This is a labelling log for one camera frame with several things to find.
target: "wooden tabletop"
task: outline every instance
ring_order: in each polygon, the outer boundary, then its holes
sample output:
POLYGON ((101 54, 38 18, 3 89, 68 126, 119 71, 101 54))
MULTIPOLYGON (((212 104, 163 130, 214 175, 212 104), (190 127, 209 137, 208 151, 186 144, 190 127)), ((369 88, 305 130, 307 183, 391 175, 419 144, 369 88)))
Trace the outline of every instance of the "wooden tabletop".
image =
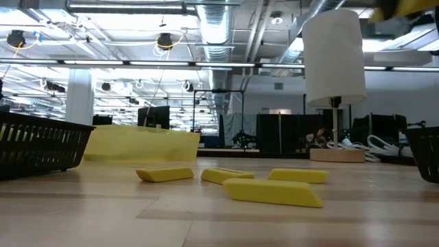
POLYGON ((84 163, 0 182, 0 245, 439 246, 439 185, 416 167, 306 160, 199 158, 196 163, 84 163), (184 165, 194 179, 143 183, 140 167, 184 165), (199 179, 223 167, 266 178, 273 168, 329 171, 312 185, 323 209, 238 202, 199 179))

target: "white cylinder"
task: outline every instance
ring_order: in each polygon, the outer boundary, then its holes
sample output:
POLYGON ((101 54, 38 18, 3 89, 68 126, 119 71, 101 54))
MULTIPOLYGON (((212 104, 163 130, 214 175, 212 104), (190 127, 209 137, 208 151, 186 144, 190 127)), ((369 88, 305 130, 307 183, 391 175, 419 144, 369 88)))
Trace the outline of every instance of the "white cylinder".
POLYGON ((342 97, 341 105, 366 98, 363 42, 356 12, 319 14, 305 24, 302 37, 309 105, 330 106, 332 97, 342 97))

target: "yellow sponge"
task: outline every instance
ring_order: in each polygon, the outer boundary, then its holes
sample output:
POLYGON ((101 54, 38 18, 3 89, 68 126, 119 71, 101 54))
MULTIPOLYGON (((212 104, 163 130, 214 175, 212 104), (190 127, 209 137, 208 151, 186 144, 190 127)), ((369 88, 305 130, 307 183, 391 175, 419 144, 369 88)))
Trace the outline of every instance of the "yellow sponge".
POLYGON ((305 183, 324 183, 328 172, 312 169, 273 169, 269 180, 286 180, 305 183))
POLYGON ((223 182, 234 200, 264 202, 302 207, 323 207, 307 183, 263 179, 231 178, 223 182))
POLYGON ((220 185, 229 178, 254 178, 254 174, 222 168, 205 169, 201 174, 202 180, 220 185))
POLYGON ((193 178, 193 172, 188 167, 158 167, 136 170, 137 176, 147 182, 165 182, 184 178, 193 178))

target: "black monitor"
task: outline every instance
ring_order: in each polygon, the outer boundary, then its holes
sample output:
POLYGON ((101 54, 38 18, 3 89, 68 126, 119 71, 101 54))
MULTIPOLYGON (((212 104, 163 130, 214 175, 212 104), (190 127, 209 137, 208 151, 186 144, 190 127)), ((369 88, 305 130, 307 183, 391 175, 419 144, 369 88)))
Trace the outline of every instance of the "black monitor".
POLYGON ((162 129, 169 129, 169 106, 151 107, 148 112, 148 107, 139 109, 139 116, 137 117, 137 125, 151 128, 160 126, 162 129))
POLYGON ((112 116, 93 116, 93 125, 112 125, 112 116))
POLYGON ((3 111, 3 112, 7 112, 8 113, 10 111, 10 109, 11 109, 11 107, 8 106, 8 105, 0 106, 0 111, 3 111))

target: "metal stand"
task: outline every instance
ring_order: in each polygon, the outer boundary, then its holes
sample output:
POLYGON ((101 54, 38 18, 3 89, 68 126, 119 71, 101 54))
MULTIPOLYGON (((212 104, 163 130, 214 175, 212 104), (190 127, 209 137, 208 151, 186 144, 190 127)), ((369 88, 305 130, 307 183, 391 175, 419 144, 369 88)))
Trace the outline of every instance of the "metal stand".
POLYGON ((334 135, 334 148, 338 148, 338 108, 332 108, 332 118, 333 118, 333 135, 334 135))
POLYGON ((332 118, 333 118, 333 135, 334 135, 334 148, 338 149, 338 106, 342 103, 341 97, 332 97, 332 118))
POLYGON ((196 104, 195 102, 197 101, 196 98, 196 94, 198 92, 203 92, 203 93, 241 93, 242 96, 242 104, 241 104, 241 110, 242 110, 242 118, 241 118, 241 131, 244 131, 244 91, 240 91, 240 90, 222 90, 222 89, 214 89, 214 90, 194 90, 193 91, 193 114, 192 114, 192 130, 195 132, 195 108, 196 108, 196 104))

